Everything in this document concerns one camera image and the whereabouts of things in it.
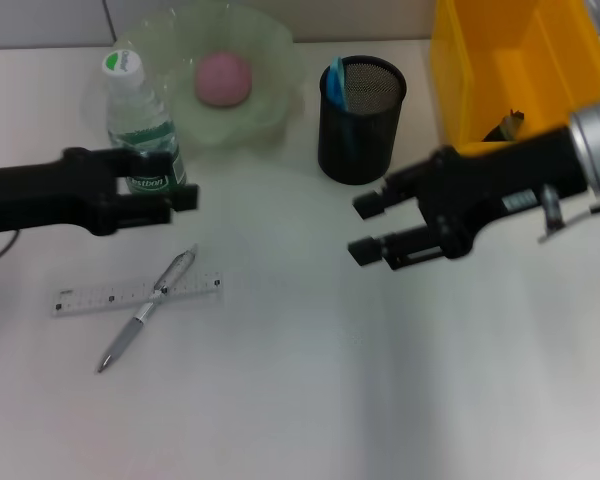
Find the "blue scissors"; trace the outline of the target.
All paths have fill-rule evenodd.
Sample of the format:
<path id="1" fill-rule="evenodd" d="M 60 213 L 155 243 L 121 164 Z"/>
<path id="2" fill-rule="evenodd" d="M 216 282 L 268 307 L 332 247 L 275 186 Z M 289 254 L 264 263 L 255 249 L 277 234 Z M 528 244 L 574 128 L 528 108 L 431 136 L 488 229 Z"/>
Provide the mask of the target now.
<path id="1" fill-rule="evenodd" d="M 349 88 L 346 65 L 342 57 L 335 57 L 328 68 L 326 96 L 340 110 L 353 112 L 353 94 Z"/>

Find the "green plastic wrapper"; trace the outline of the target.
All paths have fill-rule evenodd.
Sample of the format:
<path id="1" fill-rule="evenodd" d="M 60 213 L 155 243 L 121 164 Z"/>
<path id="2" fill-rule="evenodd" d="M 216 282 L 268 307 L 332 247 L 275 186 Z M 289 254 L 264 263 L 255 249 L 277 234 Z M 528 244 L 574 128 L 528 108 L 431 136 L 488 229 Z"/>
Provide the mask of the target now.
<path id="1" fill-rule="evenodd" d="M 521 111 L 511 110 L 502 118 L 500 123 L 494 127 L 483 139 L 483 142 L 511 142 L 521 128 L 525 115 Z"/>

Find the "clear green-label water bottle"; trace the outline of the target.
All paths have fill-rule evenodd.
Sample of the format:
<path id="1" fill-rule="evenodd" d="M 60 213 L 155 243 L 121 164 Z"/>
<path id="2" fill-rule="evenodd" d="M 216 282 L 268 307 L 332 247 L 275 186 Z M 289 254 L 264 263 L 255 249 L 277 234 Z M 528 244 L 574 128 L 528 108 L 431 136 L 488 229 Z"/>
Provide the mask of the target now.
<path id="1" fill-rule="evenodd" d="M 109 53 L 102 62 L 108 91 L 106 124 L 112 146 L 143 154 L 167 152 L 166 175 L 133 175 L 126 179 L 133 193 L 166 192 L 187 182 L 174 123 L 147 80 L 140 56 L 133 50 Z"/>

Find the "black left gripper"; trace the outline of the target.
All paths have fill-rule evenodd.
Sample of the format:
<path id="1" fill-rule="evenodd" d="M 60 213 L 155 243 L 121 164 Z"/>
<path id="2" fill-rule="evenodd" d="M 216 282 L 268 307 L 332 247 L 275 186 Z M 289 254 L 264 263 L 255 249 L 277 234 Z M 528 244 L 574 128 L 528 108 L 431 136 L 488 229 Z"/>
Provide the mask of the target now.
<path id="1" fill-rule="evenodd" d="M 172 163 L 168 152 L 70 148 L 54 162 L 0 168 L 0 232 L 67 224 L 107 236 L 169 224 L 174 212 L 198 208 L 197 185 L 119 195 L 117 180 L 169 176 Z"/>

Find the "black mesh pen cup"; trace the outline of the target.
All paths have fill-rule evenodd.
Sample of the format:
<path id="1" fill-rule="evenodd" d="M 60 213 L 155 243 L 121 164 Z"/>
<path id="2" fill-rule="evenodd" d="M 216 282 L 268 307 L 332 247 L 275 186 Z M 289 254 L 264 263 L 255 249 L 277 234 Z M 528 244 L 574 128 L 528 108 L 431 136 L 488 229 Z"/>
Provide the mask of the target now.
<path id="1" fill-rule="evenodd" d="M 353 112 L 344 112 L 328 100 L 327 67 L 319 82 L 318 164 L 338 183 L 365 185 L 389 169 L 408 87 L 401 71 L 384 59 L 367 55 L 343 59 Z"/>

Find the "pink peach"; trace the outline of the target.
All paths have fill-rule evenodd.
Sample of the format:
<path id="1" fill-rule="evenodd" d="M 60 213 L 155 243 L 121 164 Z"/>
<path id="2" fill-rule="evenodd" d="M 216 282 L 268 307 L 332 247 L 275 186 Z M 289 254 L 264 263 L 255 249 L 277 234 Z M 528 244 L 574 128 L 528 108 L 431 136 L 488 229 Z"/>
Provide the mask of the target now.
<path id="1" fill-rule="evenodd" d="M 252 82 L 251 65 L 231 52 L 206 55 L 195 68 L 195 94 L 212 107 L 228 108 L 243 103 L 251 93 Z"/>

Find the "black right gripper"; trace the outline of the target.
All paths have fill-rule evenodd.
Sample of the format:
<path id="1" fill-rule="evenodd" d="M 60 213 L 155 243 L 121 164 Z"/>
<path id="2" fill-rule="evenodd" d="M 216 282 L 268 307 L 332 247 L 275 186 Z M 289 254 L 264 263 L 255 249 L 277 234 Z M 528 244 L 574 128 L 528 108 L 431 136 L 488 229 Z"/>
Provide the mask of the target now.
<path id="1" fill-rule="evenodd" d="M 445 147 L 388 175 L 379 191 L 353 200 L 356 212 L 367 220 L 416 199 L 429 228 L 366 237 L 347 249 L 359 266 L 384 261 L 392 270 L 443 256 L 457 259 L 472 250 L 479 231 L 488 224 L 540 205 L 538 199 L 525 204 L 510 201 L 510 196 L 527 191 L 539 196 L 545 186 L 560 199 L 588 188 L 566 127 L 478 156 L 462 156 Z"/>

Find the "silver ballpoint pen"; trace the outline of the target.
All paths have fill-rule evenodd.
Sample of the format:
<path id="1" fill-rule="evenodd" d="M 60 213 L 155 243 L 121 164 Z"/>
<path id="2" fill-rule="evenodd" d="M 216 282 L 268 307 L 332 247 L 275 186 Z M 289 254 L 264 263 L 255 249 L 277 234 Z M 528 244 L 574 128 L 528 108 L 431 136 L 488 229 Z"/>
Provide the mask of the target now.
<path id="1" fill-rule="evenodd" d="M 173 259 L 168 268 L 153 285 L 149 296 L 105 350 L 96 368 L 97 373 L 103 373 L 121 358 L 125 350 L 141 332 L 146 321 L 153 315 L 158 305 L 170 295 L 173 287 L 194 264 L 197 257 L 197 250 L 198 245 L 194 244 Z"/>

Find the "clear plastic ruler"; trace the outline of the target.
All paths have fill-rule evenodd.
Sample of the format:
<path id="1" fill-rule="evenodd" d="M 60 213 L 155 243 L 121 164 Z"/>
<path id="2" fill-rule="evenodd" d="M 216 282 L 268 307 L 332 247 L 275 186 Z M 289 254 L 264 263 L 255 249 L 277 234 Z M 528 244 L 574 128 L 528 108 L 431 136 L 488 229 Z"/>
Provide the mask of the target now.
<path id="1" fill-rule="evenodd" d="M 219 294 L 223 289 L 219 272 L 190 271 L 169 290 L 169 300 Z M 92 312 L 124 310 L 140 306 L 153 293 L 153 283 L 145 278 L 125 282 L 65 288 L 49 298 L 53 317 L 84 315 Z"/>

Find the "translucent green fruit bowl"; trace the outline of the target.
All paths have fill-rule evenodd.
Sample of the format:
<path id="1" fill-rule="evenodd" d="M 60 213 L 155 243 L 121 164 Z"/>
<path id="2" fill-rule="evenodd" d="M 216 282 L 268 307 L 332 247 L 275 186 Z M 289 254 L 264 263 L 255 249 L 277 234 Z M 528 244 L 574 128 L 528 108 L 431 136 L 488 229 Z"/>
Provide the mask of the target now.
<path id="1" fill-rule="evenodd" d="M 148 16 L 122 34 L 118 48 L 139 54 L 150 82 L 166 103 L 182 144 L 234 147 L 261 139 L 285 124 L 305 79 L 291 32 L 254 8 L 195 0 Z M 252 90 L 240 105 L 216 108 L 194 93 L 200 61 L 229 52 L 252 69 Z"/>

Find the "yellow plastic bin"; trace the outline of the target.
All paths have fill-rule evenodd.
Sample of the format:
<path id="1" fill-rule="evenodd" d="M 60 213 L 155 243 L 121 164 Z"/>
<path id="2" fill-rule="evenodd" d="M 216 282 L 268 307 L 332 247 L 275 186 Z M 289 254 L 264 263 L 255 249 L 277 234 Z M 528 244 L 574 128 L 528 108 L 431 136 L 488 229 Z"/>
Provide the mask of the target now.
<path id="1" fill-rule="evenodd" d="M 458 151 L 512 112 L 525 139 L 600 102 L 600 38 L 585 0 L 437 0 L 430 68 L 446 140 Z"/>

